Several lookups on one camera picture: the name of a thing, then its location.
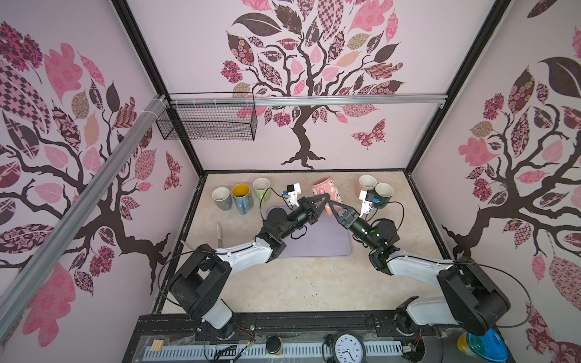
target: butterfly decal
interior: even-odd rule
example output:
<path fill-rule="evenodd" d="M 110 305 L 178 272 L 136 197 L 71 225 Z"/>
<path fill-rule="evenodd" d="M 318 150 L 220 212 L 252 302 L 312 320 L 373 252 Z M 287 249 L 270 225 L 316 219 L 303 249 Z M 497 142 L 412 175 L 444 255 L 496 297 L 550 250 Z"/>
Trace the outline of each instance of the butterfly decal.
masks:
<path fill-rule="evenodd" d="M 382 131 L 384 128 L 385 128 L 385 118 L 378 122 L 377 125 L 375 125 L 370 134 L 366 132 L 357 132 L 351 136 L 353 136 L 355 140 L 361 141 L 361 144 L 369 150 L 369 147 L 373 145 L 373 141 L 385 142 L 385 140 L 383 139 L 385 137 L 385 132 Z"/>
<path fill-rule="evenodd" d="M 180 178 L 178 177 L 177 174 L 179 174 L 181 169 L 183 168 L 177 161 L 174 161 L 173 156 L 170 155 L 169 152 L 167 151 L 166 151 L 166 160 L 167 166 L 169 166 L 170 168 L 170 175 L 166 178 L 166 181 L 163 184 L 164 191 L 172 187 L 177 188 L 180 185 Z"/>

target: purple mat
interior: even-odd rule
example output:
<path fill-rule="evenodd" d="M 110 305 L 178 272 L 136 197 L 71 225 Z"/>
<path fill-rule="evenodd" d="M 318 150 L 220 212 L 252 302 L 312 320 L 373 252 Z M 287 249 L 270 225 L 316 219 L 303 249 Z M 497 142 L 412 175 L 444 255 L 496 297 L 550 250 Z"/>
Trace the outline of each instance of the purple mat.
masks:
<path fill-rule="evenodd" d="M 287 213 L 291 212 L 286 206 L 271 206 L 267 214 L 277 207 Z M 283 240 L 286 248 L 279 257 L 344 257 L 353 252 L 349 231 L 337 223 L 335 217 L 323 212 L 317 223 L 307 224 L 307 228 L 307 234 L 300 239 L 294 240 L 289 236 Z M 298 237 L 303 233 L 304 228 L 295 231 L 293 236 Z"/>

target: clock face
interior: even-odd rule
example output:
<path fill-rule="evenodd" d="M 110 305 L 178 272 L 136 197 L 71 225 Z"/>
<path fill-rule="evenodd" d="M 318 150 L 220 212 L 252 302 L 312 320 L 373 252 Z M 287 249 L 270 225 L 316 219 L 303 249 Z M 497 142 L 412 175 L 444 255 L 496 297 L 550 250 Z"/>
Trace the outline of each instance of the clock face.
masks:
<path fill-rule="evenodd" d="M 362 342 L 351 334 L 341 334 L 333 348 L 337 363 L 362 363 L 365 357 L 365 347 Z"/>

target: gray mug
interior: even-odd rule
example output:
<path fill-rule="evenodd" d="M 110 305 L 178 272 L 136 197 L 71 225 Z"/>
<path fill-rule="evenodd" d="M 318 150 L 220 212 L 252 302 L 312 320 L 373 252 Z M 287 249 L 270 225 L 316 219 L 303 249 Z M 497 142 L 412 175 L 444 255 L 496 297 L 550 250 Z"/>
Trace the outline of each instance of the gray mug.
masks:
<path fill-rule="evenodd" d="M 223 186 L 214 189 L 212 192 L 212 199 L 218 208 L 222 210 L 229 210 L 232 208 L 232 196 L 230 195 L 230 189 Z"/>

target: pink mug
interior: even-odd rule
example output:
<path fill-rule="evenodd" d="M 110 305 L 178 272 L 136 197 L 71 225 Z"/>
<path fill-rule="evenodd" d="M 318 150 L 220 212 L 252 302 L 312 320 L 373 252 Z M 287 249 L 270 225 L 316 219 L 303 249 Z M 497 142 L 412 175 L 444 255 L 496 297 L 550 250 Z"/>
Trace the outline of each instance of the pink mug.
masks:
<path fill-rule="evenodd" d="M 311 184 L 311 191 L 315 195 L 329 193 L 329 195 L 331 196 L 331 200 L 343 203 L 343 199 L 341 199 L 341 195 L 339 195 L 339 189 L 337 188 L 335 183 L 333 183 L 333 178 L 331 178 L 329 175 L 315 180 Z M 327 211 L 328 215 L 333 216 L 333 211 L 331 210 L 331 207 L 329 207 L 329 204 L 325 204 L 325 211 Z"/>

